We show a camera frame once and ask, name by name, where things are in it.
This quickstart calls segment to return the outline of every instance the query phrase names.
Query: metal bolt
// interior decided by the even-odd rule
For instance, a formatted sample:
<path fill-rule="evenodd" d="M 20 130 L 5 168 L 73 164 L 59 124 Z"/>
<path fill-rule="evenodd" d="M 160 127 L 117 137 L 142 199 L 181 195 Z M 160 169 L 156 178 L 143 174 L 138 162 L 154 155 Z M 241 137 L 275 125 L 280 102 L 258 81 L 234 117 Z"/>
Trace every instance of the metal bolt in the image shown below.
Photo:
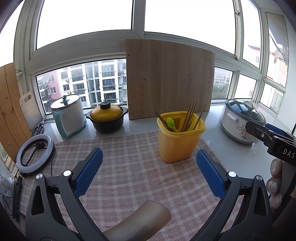
<path fill-rule="evenodd" d="M 260 176 L 260 175 L 257 175 L 257 176 L 256 176 L 256 179 L 257 179 L 258 181 L 262 181 L 262 180 L 263 180 L 263 177 Z"/>
<path fill-rule="evenodd" d="M 43 175 L 41 173 L 39 173 L 39 174 L 36 175 L 36 178 L 37 179 L 41 179 L 42 177 L 43 177 Z"/>
<path fill-rule="evenodd" d="M 233 172 L 233 171 L 229 172 L 228 175 L 230 177 L 236 177 L 237 176 L 237 174 L 235 172 Z"/>
<path fill-rule="evenodd" d="M 64 171 L 63 174 L 64 174 L 65 177 L 70 176 L 71 175 L 71 171 L 70 170 Z"/>

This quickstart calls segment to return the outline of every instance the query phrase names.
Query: plaid tablecloth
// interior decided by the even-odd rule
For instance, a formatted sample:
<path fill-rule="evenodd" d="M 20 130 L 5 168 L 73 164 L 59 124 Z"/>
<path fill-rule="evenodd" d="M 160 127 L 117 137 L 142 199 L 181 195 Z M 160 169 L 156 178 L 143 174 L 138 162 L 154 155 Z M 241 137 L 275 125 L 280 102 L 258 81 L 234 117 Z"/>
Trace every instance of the plaid tablecloth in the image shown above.
<path fill-rule="evenodd" d="M 72 169 L 94 147 L 103 150 L 103 164 L 87 193 L 80 197 L 89 216 L 101 231 L 121 222 L 144 201 L 154 200 L 170 210 L 172 219 L 150 240 L 186 241 L 202 227 L 219 202 L 196 165 L 196 152 L 200 149 L 206 149 L 216 162 L 220 162 L 202 139 L 190 158 L 174 163 L 166 163 L 160 158 L 157 132 L 58 142 L 55 147 L 57 152 L 52 165 L 54 176 Z M 34 160 L 40 156 L 41 151 L 35 154 Z M 42 173 L 50 176 L 50 163 Z M 34 179 L 35 175 L 23 181 L 20 211 L 24 214 Z M 75 230 L 60 195 L 56 196 L 68 227 Z M 231 227 L 238 209 L 236 205 L 225 229 Z M 23 218 L 18 226 L 25 233 Z"/>

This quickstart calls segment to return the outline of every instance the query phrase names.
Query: rice cooker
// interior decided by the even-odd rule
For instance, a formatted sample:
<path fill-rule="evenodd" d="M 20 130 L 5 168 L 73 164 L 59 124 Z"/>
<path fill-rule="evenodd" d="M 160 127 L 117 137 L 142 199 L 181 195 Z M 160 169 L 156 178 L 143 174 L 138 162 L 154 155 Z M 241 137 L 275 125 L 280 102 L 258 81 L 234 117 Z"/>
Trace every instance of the rice cooker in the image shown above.
<path fill-rule="evenodd" d="M 262 126 L 266 124 L 265 117 L 255 109 L 252 102 L 229 99 L 225 101 L 224 114 L 221 119 L 223 130 L 234 140 L 250 144 L 256 137 L 246 132 L 247 121 L 254 121 Z"/>
<path fill-rule="evenodd" d="M 68 138 L 85 127 L 86 117 L 79 95 L 64 95 L 55 100 L 50 108 L 62 137 Z"/>

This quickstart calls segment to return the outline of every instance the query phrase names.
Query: yellow container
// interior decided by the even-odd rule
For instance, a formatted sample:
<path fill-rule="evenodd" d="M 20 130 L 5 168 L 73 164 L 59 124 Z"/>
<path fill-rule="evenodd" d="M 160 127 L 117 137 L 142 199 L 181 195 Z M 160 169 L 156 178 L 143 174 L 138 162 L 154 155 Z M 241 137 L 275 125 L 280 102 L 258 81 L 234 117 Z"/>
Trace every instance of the yellow container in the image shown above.
<path fill-rule="evenodd" d="M 175 127 L 180 131 L 187 111 L 176 111 L 163 113 L 161 116 L 166 120 L 171 117 L 175 122 Z M 163 125 L 161 120 L 157 118 L 159 127 L 158 132 L 158 152 L 165 162 L 174 162 L 189 158 L 196 147 L 200 136 L 205 131 L 205 123 L 202 119 L 198 122 L 197 127 L 193 127 L 198 119 L 198 115 L 193 113 L 193 120 L 186 132 L 175 133 L 170 132 Z"/>

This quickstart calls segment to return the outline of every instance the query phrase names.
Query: blue gripper pad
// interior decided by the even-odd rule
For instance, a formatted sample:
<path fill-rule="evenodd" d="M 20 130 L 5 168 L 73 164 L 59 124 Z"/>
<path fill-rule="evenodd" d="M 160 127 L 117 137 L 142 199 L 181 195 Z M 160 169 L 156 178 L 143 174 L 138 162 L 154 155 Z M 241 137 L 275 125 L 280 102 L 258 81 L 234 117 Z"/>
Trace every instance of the blue gripper pad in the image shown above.
<path fill-rule="evenodd" d="M 223 180 L 223 178 L 219 175 L 216 168 L 212 165 L 209 159 L 211 159 L 212 162 L 215 163 L 215 161 L 209 156 L 206 150 L 199 150 L 196 155 L 196 164 L 201 170 L 214 196 L 219 197 L 220 199 L 223 199 L 226 193 L 225 180 Z"/>
<path fill-rule="evenodd" d="M 77 198 L 86 193 L 102 163 L 103 152 L 101 149 L 98 149 L 75 180 L 74 194 Z"/>
<path fill-rule="evenodd" d="M 280 128 L 277 128 L 277 127 L 275 127 L 275 126 L 273 126 L 271 124 L 268 124 L 268 123 L 265 124 L 265 127 L 268 128 L 268 129 L 270 129 L 271 131 L 279 134 L 279 135 L 285 136 L 284 131 L 282 129 L 280 129 Z"/>

